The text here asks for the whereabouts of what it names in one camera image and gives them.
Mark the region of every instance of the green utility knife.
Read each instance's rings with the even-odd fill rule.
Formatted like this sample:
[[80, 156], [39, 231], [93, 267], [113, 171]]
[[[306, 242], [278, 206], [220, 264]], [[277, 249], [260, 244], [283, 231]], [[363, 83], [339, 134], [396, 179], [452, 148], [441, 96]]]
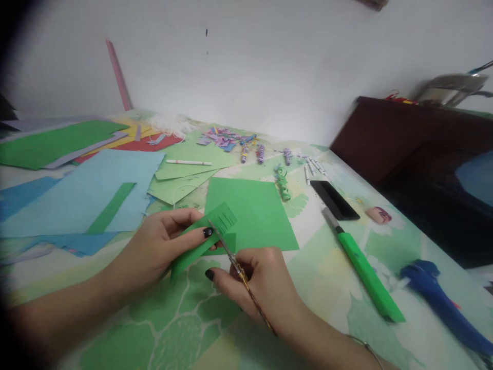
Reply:
[[335, 216], [327, 207], [322, 213], [327, 217], [332, 226], [334, 226], [335, 231], [337, 232], [337, 238], [343, 245], [349, 259], [354, 265], [360, 279], [363, 281], [363, 284], [365, 284], [366, 290], [380, 314], [387, 321], [405, 322], [406, 319], [401, 310], [399, 310], [389, 292], [385, 289], [351, 234], [344, 232]]

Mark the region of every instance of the metal pot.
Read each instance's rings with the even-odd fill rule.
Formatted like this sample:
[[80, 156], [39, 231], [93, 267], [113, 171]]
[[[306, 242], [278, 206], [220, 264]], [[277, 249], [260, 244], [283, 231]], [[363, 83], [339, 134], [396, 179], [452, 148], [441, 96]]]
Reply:
[[434, 103], [450, 107], [457, 106], [471, 95], [492, 98], [493, 92], [480, 91], [488, 75], [452, 73], [435, 77], [415, 99], [420, 103]]

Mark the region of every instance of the black phone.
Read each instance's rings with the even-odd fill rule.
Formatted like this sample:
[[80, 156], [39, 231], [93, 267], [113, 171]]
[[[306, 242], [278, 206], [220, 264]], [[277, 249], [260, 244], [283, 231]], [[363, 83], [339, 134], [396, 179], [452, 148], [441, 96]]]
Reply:
[[328, 181], [310, 180], [310, 184], [339, 221], [360, 219], [356, 211]]

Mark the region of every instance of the black nail polish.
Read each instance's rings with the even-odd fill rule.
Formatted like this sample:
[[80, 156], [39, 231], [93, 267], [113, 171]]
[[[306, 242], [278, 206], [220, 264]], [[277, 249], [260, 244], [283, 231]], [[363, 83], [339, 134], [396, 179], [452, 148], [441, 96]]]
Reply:
[[212, 235], [213, 232], [214, 232], [213, 228], [204, 229], [204, 238], [208, 238], [209, 236]]
[[207, 270], [205, 272], [205, 276], [207, 276], [207, 278], [212, 281], [214, 279], [214, 271], [213, 270]]

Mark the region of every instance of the bracelet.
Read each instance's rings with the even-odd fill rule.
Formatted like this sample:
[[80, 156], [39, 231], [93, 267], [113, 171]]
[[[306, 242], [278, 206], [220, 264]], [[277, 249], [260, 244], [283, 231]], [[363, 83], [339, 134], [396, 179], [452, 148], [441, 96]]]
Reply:
[[366, 348], [368, 351], [370, 351], [370, 353], [373, 355], [373, 357], [375, 358], [375, 360], [378, 361], [378, 364], [380, 365], [380, 368], [382, 370], [385, 370], [384, 369], [384, 366], [382, 365], [380, 359], [378, 358], [378, 356], [376, 355], [376, 353], [371, 349], [370, 345], [367, 343], [367, 342], [363, 342], [360, 338], [357, 338], [357, 337], [353, 337], [352, 335], [349, 335], [349, 334], [346, 334], [347, 337], [351, 338], [352, 340], [355, 340], [356, 342], [360, 343], [364, 348]]

